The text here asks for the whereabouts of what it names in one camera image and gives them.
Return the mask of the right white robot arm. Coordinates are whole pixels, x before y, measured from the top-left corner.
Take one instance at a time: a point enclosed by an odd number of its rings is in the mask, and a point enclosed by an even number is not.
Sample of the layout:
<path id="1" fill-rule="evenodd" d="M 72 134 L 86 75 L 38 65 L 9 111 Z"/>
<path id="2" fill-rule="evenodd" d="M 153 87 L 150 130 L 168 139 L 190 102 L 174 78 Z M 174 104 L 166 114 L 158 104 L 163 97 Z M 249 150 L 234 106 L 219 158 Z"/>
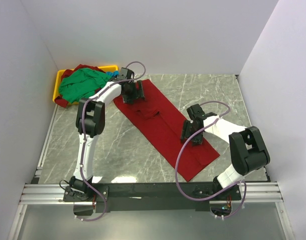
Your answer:
<path id="1" fill-rule="evenodd" d="M 242 183 L 245 176 L 270 163 L 270 155 L 260 130 L 256 126 L 241 126 L 223 119 L 231 108 L 226 103 L 220 101 L 216 103 L 225 106 L 226 111 L 221 114 L 206 113 L 202 109 L 202 104 L 194 104 L 186 109 L 190 120 L 185 120 L 183 123 L 180 137 L 183 146 L 177 156 L 175 170 L 179 168 L 185 147 L 189 143 L 192 143 L 194 147 L 201 145 L 204 133 L 212 134 L 228 143 L 231 164 L 213 179 L 211 190 L 199 193 L 199 198 L 184 193 L 176 179 L 176 186 L 180 193 L 194 201 L 210 200 L 225 193 L 237 183 Z"/>

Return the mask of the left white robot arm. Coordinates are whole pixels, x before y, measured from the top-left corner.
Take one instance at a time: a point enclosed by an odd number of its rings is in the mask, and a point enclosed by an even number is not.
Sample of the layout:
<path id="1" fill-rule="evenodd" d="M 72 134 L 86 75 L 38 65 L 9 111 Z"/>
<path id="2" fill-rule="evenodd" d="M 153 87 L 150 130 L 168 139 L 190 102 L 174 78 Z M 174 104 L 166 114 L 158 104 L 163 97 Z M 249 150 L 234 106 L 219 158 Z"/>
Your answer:
<path id="1" fill-rule="evenodd" d="M 122 97 L 126 104 L 145 98 L 142 81 L 135 78 L 134 71 L 128 67 L 122 67 L 101 90 L 82 98 L 78 104 L 75 125 L 79 133 L 79 149 L 75 171 L 68 184 L 70 190 L 83 200 L 97 196 L 92 186 L 95 148 L 105 128 L 105 107 L 117 97 Z"/>

